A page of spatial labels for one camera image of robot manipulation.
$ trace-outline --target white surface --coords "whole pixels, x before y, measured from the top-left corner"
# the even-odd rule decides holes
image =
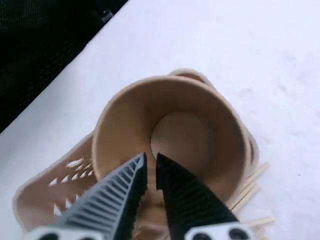
[[[20,236],[17,187],[92,131],[117,91],[191,67],[231,102],[271,163],[241,219],[272,214],[271,239],[317,239],[319,12],[317,0],[130,0],[0,134],[2,238]]]

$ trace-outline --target dark background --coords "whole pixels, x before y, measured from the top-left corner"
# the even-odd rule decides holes
[[[0,133],[127,0],[0,0]]]

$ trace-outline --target cup rim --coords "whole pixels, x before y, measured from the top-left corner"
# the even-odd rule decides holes
[[[242,136],[242,140],[244,143],[244,168],[241,173],[241,178],[235,188],[235,191],[232,193],[230,198],[225,202],[227,206],[230,206],[237,198],[239,195],[240,191],[242,190],[240,187],[243,186],[243,184],[246,181],[247,175],[250,172],[250,165],[251,165],[251,146],[250,146],[250,136],[249,133],[242,123],[239,115],[235,111],[235,109],[231,106],[231,104],[214,88],[211,86],[204,84],[203,82],[200,81],[194,81],[194,79],[190,79],[189,77],[185,76],[176,76],[176,75],[160,75],[160,76],[151,76],[147,77],[138,81],[135,81],[126,87],[122,88],[119,92],[117,92],[106,104],[106,106],[103,108],[103,111],[101,112],[97,124],[94,128],[93,131],[93,139],[92,139],[92,147],[91,147],[91,153],[92,153],[92,168],[93,168],[93,173],[97,181],[99,181],[102,176],[99,174],[97,175],[97,141],[99,138],[100,134],[100,129],[103,124],[103,120],[105,119],[106,115],[108,114],[111,106],[115,103],[116,100],[121,98],[123,95],[128,93],[129,91],[133,90],[136,87],[143,86],[145,84],[150,84],[150,83],[156,83],[156,82],[162,82],[162,81],[174,81],[174,82],[187,82],[188,84],[191,84],[197,88],[200,88],[204,91],[209,92],[211,95],[214,95],[219,101],[224,104],[224,106],[230,111],[232,114],[235,122],[237,123],[240,134]]]

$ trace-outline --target table surface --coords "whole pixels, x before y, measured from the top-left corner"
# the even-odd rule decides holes
[[[319,12],[316,0],[130,0],[0,134],[2,238],[21,236],[16,189],[90,133],[116,92],[181,67],[209,78],[270,162],[240,219],[275,216],[271,239],[317,238]]]

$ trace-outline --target wooden stick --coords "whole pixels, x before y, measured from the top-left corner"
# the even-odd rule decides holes
[[[260,189],[257,186],[254,186],[247,195],[242,198],[237,205],[232,209],[233,213],[237,213]]]
[[[255,228],[258,226],[264,226],[267,224],[271,224],[275,221],[275,218],[273,216],[268,216],[268,217],[264,217],[264,218],[260,218],[254,221],[247,221],[247,222],[243,222],[243,224],[247,225],[249,228]]]
[[[261,239],[265,234],[265,228],[263,226],[258,226],[254,231],[256,239]]]
[[[270,166],[270,164],[268,162],[262,164],[261,166],[258,167],[258,169],[255,171],[255,173],[253,175],[251,175],[245,182],[244,184],[244,189],[250,184],[252,183],[257,177],[259,177],[268,167]]]
[[[237,199],[231,204],[230,209],[233,209],[250,191],[256,186],[255,182],[251,182],[247,185],[239,194]]]

